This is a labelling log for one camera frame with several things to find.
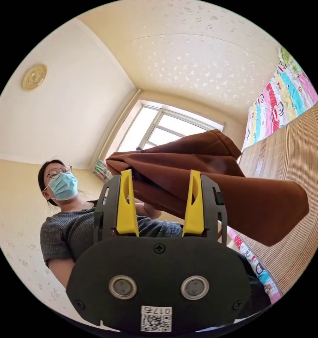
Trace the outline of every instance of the hair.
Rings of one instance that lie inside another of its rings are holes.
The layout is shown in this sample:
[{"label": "hair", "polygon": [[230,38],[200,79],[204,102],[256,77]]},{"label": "hair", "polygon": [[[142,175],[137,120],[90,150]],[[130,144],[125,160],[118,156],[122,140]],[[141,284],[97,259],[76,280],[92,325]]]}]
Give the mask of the hair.
[{"label": "hair", "polygon": [[[64,165],[64,163],[62,161],[60,161],[59,159],[53,159],[51,161],[47,161],[45,162],[42,167],[39,170],[38,173],[38,184],[39,184],[39,188],[40,191],[43,191],[46,187],[45,187],[45,182],[44,182],[44,174],[45,174],[45,169],[46,167],[50,164],[50,163],[59,163],[61,165]],[[48,203],[52,204],[53,206],[57,207],[58,205],[56,204],[55,201],[53,201],[52,199],[47,200]]]}]

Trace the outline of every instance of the eyeglasses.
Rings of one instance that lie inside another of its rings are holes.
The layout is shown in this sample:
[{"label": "eyeglasses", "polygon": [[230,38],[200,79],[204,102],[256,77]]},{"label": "eyeglasses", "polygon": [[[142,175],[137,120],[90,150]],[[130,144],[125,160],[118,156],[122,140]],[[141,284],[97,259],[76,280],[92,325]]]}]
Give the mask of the eyeglasses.
[{"label": "eyeglasses", "polygon": [[60,169],[51,169],[50,172],[47,174],[46,179],[50,176],[51,178],[56,180],[60,177],[61,172],[63,172],[64,174],[70,174],[72,172],[72,167],[70,165],[64,165]]}]

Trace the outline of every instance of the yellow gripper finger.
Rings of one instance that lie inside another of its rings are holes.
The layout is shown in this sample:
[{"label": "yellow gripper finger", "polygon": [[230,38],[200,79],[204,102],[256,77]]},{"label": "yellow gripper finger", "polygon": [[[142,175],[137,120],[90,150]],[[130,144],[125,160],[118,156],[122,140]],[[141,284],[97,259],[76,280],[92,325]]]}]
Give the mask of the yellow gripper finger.
[{"label": "yellow gripper finger", "polygon": [[120,235],[135,234],[139,237],[131,169],[121,172],[116,230]]},{"label": "yellow gripper finger", "polygon": [[201,235],[204,231],[204,207],[200,172],[191,170],[183,236]]}]

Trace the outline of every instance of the brown cloth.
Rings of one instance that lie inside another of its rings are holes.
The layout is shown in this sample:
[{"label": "brown cloth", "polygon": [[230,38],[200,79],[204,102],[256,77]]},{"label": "brown cloth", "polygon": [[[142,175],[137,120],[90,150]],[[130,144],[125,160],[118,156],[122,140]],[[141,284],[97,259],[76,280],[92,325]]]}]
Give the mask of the brown cloth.
[{"label": "brown cloth", "polygon": [[184,219],[190,170],[222,191],[228,226],[264,244],[282,240],[309,212],[307,194],[291,181],[247,178],[240,150],[219,130],[185,136],[147,150],[116,152],[106,164],[113,175],[132,169],[135,198]]}]

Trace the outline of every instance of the window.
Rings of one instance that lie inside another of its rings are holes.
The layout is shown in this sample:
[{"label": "window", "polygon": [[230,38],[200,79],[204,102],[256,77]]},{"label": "window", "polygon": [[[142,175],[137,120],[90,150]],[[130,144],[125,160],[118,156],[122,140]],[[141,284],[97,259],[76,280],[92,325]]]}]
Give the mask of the window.
[{"label": "window", "polygon": [[117,151],[133,151],[137,147],[149,149],[208,130],[222,131],[223,127],[197,114],[142,106]]}]

